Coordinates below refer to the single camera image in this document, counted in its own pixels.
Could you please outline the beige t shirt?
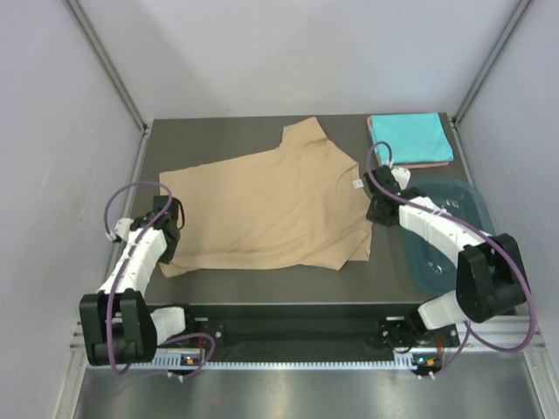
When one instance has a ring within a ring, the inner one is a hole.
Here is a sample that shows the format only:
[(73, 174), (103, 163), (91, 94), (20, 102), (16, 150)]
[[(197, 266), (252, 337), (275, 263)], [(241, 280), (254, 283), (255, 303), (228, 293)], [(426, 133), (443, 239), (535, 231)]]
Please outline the beige t shirt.
[(366, 262), (372, 223), (359, 178), (315, 117), (284, 127), (269, 151), (162, 172), (186, 216), (162, 274)]

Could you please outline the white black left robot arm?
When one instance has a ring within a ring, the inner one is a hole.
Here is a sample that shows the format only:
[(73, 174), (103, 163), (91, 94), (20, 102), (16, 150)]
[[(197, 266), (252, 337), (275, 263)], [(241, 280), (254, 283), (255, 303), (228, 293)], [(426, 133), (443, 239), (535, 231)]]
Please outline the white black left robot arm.
[(196, 340), (197, 323), (186, 317), (183, 308), (150, 310), (144, 298), (155, 268), (174, 257), (183, 225), (180, 201), (155, 196), (149, 213), (122, 218), (109, 231), (109, 239), (126, 246), (99, 290), (79, 302), (86, 356), (92, 366), (150, 362), (169, 338), (183, 347)]

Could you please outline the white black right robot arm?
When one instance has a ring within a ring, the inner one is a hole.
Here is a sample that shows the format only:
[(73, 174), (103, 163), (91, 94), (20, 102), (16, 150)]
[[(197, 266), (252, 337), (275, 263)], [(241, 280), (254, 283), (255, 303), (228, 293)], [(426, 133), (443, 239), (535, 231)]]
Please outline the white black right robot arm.
[(367, 218), (419, 236), (453, 263), (455, 287), (412, 309), (405, 317), (410, 339), (425, 346), (440, 329), (483, 323), (526, 304), (535, 309), (519, 246), (508, 234), (491, 236), (452, 216), (418, 189), (401, 189), (388, 166), (367, 173), (371, 201)]

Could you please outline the teal plastic bin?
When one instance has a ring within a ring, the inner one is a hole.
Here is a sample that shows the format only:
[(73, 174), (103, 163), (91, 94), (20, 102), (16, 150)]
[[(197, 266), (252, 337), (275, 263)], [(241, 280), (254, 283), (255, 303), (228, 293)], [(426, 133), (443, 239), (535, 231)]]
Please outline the teal plastic bin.
[[(471, 184), (452, 178), (424, 178), (410, 183), (430, 199), (429, 209), (437, 206), (481, 230), (493, 235), (494, 228), (487, 207)], [(411, 276), (418, 287), (431, 296), (440, 296), (456, 287), (458, 253), (466, 241), (459, 237), (458, 226), (448, 233), (442, 229), (451, 223), (438, 217), (435, 228), (404, 230), (404, 244)]]

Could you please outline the aluminium front frame rail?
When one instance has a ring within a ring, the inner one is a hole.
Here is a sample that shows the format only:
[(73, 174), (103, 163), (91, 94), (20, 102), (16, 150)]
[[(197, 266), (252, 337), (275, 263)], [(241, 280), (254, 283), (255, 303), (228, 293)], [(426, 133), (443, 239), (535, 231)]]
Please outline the aluminium front frame rail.
[[(516, 316), (497, 316), (485, 323), (477, 324), (472, 323), (470, 327), (474, 333), (470, 333), (466, 350), (474, 351), (488, 351), (490, 347), (478, 340), (474, 335), (477, 334), (483, 340), (497, 346), (497, 347), (515, 347), (524, 341), (528, 336), (528, 327), (530, 325), (530, 318), (527, 315)], [(456, 331), (460, 341), (466, 335), (466, 326), (462, 323), (457, 324)], [(537, 324), (535, 332), (528, 343), (528, 348), (543, 348), (546, 347), (542, 333)], [(83, 333), (81, 332), (81, 324), (78, 322), (76, 329), (71, 338), (70, 348), (72, 350), (80, 350), (85, 348)]]

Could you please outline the left aluminium corner post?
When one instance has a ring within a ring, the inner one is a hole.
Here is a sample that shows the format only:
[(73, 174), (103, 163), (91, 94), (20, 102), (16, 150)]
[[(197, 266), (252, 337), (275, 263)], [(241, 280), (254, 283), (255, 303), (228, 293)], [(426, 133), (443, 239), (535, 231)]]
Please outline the left aluminium corner post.
[(141, 116), (137, 105), (135, 104), (132, 96), (130, 95), (122, 77), (119, 74), (113, 60), (111, 59), (106, 47), (100, 39), (97, 31), (94, 28), (89, 16), (86, 14), (85, 9), (78, 0), (63, 0), (63, 5), (68, 9), (72, 19), (78, 26), (86, 43), (92, 50), (97, 62), (99, 63), (102, 71), (107, 76), (107, 79), (117, 96), (119, 97), (122, 105), (125, 107), (128, 115), (131, 117), (134, 124), (142, 131), (147, 130), (148, 124)]

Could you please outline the aluminium corner post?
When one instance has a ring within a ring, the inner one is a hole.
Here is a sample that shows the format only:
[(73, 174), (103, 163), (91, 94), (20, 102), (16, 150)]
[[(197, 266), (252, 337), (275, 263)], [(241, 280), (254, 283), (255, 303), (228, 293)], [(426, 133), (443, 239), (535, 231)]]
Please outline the aluminium corner post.
[(106, 47), (100, 39), (97, 31), (94, 28), (89, 16), (86, 14), (85, 9), (78, 0), (63, 0), (63, 5), (68, 9), (72, 19), (78, 26), (86, 43), (92, 50), (97, 62), (99, 63), (102, 71), (107, 76), (107, 79), (117, 96), (119, 97), (122, 105), (125, 107), (128, 115), (131, 117), (134, 124), (142, 131), (147, 130), (148, 124), (141, 116), (137, 105), (135, 104), (132, 96), (130, 95), (122, 77), (119, 74), (113, 60), (111, 59)]
[(467, 90), (465, 98), (461, 101), (457, 112), (451, 118), (451, 122), (455, 127), (457, 127), (466, 117), (474, 101), (477, 99), (482, 88), (488, 81), (500, 57), (507, 49), (516, 31), (519, 29), (522, 20), (527, 16), (534, 3), (535, 2), (533, 0), (520, 0), (515, 2), (510, 16), (507, 18), (507, 21), (500, 30), (498, 37), (493, 42), (487, 56), (484, 58), (479, 71)]

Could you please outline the right aluminium corner post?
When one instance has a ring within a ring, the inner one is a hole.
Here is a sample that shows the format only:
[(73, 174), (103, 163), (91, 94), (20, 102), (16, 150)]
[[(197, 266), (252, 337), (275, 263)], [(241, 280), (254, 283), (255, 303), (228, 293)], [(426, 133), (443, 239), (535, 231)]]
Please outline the right aluminium corner post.
[(507, 49), (516, 31), (519, 29), (522, 20), (527, 16), (534, 3), (535, 2), (533, 0), (520, 0), (515, 2), (510, 16), (507, 18), (507, 21), (500, 30), (498, 37), (493, 42), (487, 56), (484, 58), (479, 71), (467, 90), (465, 98), (461, 101), (457, 112), (451, 118), (451, 122), (455, 127), (457, 127), (466, 117), (474, 101), (477, 99), (482, 88), (488, 81), (500, 57)]

